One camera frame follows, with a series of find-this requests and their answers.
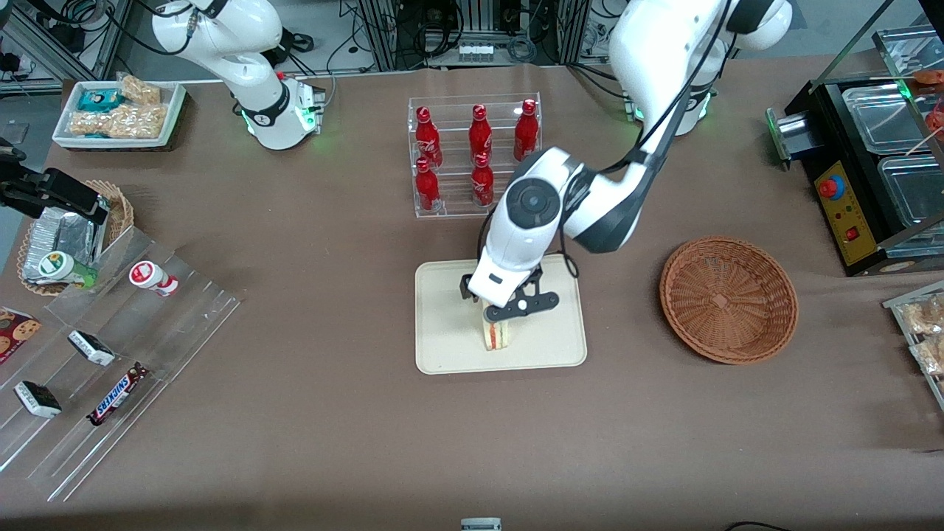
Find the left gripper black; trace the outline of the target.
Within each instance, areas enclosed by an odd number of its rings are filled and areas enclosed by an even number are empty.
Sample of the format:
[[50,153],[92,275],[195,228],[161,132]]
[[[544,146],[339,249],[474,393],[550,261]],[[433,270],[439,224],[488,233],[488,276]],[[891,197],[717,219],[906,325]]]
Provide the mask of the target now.
[[[485,321],[489,323],[506,322],[510,319],[526,317],[543,310],[556,308],[560,297],[556,293],[542,293],[541,279],[544,274],[542,263],[538,262],[529,276],[520,285],[520,293],[503,306],[488,305],[485,308]],[[479,295],[470,289],[472,274],[465,274],[459,279],[459,295],[464,300],[480,300]]]

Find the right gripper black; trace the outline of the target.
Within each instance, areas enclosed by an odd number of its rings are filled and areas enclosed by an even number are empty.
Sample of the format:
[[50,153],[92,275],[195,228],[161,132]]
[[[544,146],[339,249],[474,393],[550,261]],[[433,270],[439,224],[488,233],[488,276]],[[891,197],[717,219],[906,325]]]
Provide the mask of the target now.
[[[60,170],[44,172],[21,164],[26,154],[12,145],[1,147],[2,206],[17,211],[43,211],[47,207],[66,209],[97,226],[109,216],[107,199],[91,186]],[[44,181],[44,193],[38,185]]]

